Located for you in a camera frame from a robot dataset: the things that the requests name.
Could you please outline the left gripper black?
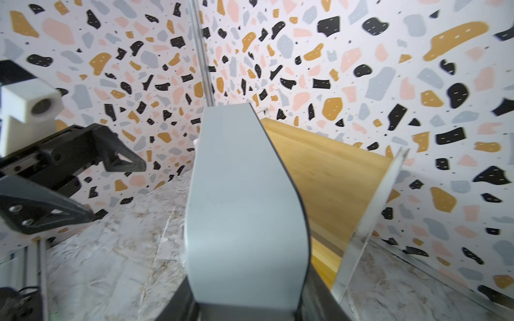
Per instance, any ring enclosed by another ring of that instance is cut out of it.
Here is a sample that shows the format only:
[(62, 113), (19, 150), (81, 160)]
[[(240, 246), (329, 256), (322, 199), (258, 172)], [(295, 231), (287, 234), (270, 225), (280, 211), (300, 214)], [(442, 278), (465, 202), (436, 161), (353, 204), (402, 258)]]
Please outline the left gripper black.
[(90, 223), (95, 214), (70, 199), (78, 176), (103, 163), (107, 172), (145, 172), (147, 163), (108, 127), (72, 125), (1, 158), (1, 219), (11, 230), (32, 235)]

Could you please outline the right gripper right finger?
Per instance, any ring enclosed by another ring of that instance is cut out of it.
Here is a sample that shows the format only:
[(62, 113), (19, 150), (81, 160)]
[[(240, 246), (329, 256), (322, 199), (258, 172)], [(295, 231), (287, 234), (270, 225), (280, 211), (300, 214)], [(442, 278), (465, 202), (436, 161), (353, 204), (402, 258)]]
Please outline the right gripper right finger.
[(351, 321), (313, 266), (309, 266), (298, 308), (302, 321)]

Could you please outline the wooden two-tier shelf white frame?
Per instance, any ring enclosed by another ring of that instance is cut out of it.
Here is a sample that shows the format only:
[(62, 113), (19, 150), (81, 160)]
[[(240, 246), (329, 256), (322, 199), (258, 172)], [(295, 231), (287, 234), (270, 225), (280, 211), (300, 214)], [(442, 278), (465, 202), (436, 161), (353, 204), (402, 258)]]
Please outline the wooden two-tier shelf white frame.
[(310, 250), (317, 236), (347, 254), (365, 242), (387, 202), (402, 157), (388, 159), (274, 120), (260, 120), (303, 201)]

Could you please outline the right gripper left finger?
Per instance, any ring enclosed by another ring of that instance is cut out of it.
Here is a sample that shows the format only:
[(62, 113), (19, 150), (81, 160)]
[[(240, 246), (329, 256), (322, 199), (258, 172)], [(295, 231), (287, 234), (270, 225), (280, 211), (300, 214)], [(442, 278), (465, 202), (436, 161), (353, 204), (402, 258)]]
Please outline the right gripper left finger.
[(155, 321), (197, 321), (199, 312), (188, 277), (185, 277)]

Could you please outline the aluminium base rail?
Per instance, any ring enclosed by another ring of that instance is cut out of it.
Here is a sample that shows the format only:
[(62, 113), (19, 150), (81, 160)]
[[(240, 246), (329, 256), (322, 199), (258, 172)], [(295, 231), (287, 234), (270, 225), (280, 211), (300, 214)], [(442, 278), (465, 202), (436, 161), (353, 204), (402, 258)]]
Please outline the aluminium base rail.
[(1, 256), (1, 319), (48, 320), (46, 239)]

